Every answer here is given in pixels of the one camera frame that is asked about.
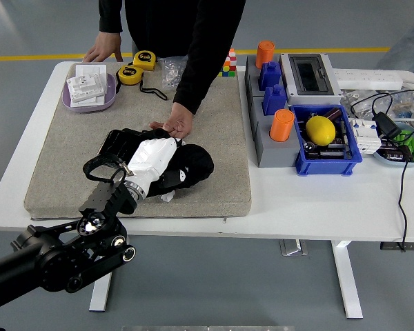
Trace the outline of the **person's right hand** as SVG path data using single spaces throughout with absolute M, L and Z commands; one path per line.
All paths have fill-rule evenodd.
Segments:
M 121 35 L 119 33 L 99 32 L 94 45 L 83 57 L 84 63 L 103 62 L 112 55 L 117 62 L 123 62 L 121 55 Z

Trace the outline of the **person's left hand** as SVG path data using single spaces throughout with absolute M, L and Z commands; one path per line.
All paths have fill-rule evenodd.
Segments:
M 152 129 L 163 129 L 171 137 L 183 139 L 192 131 L 193 113 L 182 104 L 174 102 L 167 121 L 164 123 L 153 121 L 149 124 L 149 127 Z

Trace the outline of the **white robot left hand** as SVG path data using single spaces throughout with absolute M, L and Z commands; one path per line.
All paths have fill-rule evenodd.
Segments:
M 150 184 L 164 173 L 177 150 L 179 139 L 161 138 L 142 141 L 128 164 L 130 180 L 148 194 Z

